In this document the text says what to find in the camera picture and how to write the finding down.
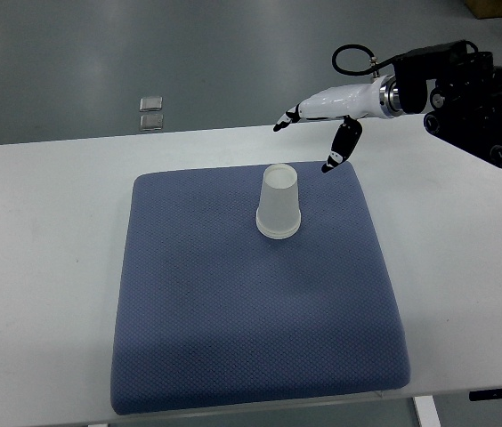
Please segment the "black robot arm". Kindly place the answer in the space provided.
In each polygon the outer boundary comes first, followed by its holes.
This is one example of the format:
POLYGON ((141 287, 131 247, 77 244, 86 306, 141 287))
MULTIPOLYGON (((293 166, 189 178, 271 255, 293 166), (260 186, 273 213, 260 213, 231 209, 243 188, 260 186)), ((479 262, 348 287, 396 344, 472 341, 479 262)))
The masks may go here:
POLYGON ((432 136, 502 168, 502 66, 491 52, 460 40, 392 59, 401 109, 432 136))

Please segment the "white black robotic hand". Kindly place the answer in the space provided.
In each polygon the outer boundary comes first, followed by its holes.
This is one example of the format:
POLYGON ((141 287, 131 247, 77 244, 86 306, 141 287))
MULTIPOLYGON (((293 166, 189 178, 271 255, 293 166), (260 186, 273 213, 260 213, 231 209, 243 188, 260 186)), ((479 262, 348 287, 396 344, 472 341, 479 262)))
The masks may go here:
POLYGON ((301 120, 340 119, 326 163, 327 173, 353 153, 362 134, 362 118, 390 119, 403 114, 396 78, 379 77, 370 84, 331 87, 299 102, 286 111, 273 126, 278 132, 301 120))

